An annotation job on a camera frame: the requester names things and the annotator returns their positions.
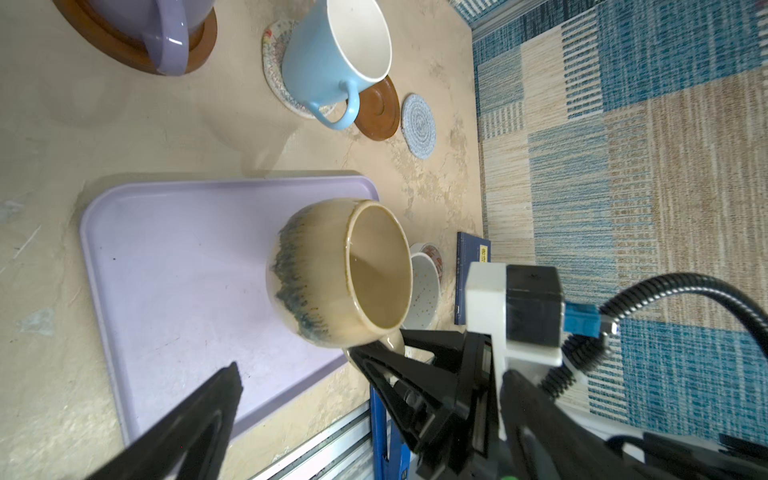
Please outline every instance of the book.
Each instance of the book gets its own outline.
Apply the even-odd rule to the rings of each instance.
[[[466,325],[464,287],[472,262],[491,261],[491,241],[469,233],[458,232],[456,235],[456,308],[453,323]]]

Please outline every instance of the blue metal frame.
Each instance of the blue metal frame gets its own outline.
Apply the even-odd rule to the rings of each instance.
[[[371,387],[371,436],[373,437],[373,478],[406,480],[411,465],[411,451],[403,443],[400,431],[392,422],[389,454],[386,448],[386,409],[379,394]]]

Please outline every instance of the beige tabletop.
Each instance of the beige tabletop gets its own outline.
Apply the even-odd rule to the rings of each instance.
[[[437,146],[375,142],[285,109],[261,36],[310,0],[219,0],[219,35],[181,78],[131,70],[88,44],[50,0],[0,6],[0,478],[75,480],[123,449],[78,236],[104,189],[130,181],[326,174],[370,177],[410,242],[445,259],[452,324],[457,230],[482,231],[472,35],[447,0],[379,0],[400,100],[423,96]],[[222,478],[249,478],[364,402],[349,365],[235,440]]]

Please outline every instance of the brown leather coaster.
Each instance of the brown leather coaster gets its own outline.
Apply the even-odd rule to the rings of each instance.
[[[371,140],[393,136],[400,126],[400,100],[389,76],[360,92],[360,112],[355,125]]]
[[[144,44],[127,36],[104,20],[88,0],[53,0],[56,8],[91,45],[105,54],[137,70],[159,74],[149,59]],[[203,24],[190,35],[190,56],[187,71],[195,71],[205,63],[214,49],[217,35],[216,13],[213,9]]]

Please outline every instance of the tray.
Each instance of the tray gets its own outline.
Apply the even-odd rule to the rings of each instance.
[[[80,238],[126,445],[232,361],[233,437],[346,362],[294,336],[265,287],[280,228],[334,197],[379,199],[346,176],[125,184],[88,206]]]

